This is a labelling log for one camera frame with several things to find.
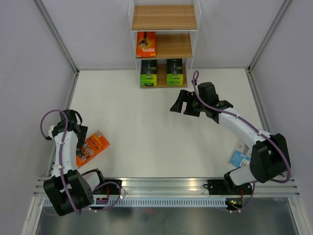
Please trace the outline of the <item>orange razor box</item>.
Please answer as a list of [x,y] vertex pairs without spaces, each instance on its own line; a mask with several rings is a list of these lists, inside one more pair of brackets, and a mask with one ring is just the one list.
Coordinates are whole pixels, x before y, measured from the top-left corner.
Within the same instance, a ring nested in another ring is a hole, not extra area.
[[104,137],[100,131],[96,131],[94,134],[86,138],[82,147],[82,155],[76,156],[76,164],[78,168],[86,165],[103,150],[109,147],[110,143]]
[[136,57],[151,58],[156,56],[156,32],[139,31],[137,33]]

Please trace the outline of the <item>black green razor box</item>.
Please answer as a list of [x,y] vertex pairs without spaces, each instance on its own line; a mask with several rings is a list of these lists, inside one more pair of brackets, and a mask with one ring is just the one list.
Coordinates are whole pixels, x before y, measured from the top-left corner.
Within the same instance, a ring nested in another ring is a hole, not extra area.
[[140,85],[143,87],[157,86],[157,60],[142,60]]
[[167,59],[166,82],[168,86],[183,85],[183,63],[182,59]]

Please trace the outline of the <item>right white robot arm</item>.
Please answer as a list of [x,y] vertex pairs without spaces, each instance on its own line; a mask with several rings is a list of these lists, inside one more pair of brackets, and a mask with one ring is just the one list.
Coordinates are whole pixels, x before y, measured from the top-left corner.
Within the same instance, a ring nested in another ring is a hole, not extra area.
[[276,177],[283,173],[287,173],[287,177],[280,183],[290,180],[291,163],[285,137],[253,126],[231,103],[219,99],[211,82],[201,83],[193,92],[181,90],[170,111],[181,113],[184,102],[185,115],[199,117],[204,112],[208,118],[229,129],[251,150],[249,164],[224,175],[223,187],[226,192],[235,193],[246,183],[277,183]]

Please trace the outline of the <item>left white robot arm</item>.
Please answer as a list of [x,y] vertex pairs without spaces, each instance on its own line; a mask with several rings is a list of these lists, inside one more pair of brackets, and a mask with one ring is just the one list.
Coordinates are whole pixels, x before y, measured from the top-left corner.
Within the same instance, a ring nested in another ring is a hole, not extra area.
[[58,110],[60,121],[49,127],[43,137],[56,145],[51,177],[44,181],[44,191],[59,216],[81,210],[94,203],[93,192],[103,193],[107,182],[99,169],[86,174],[78,171],[76,157],[83,153],[87,130],[75,110]]

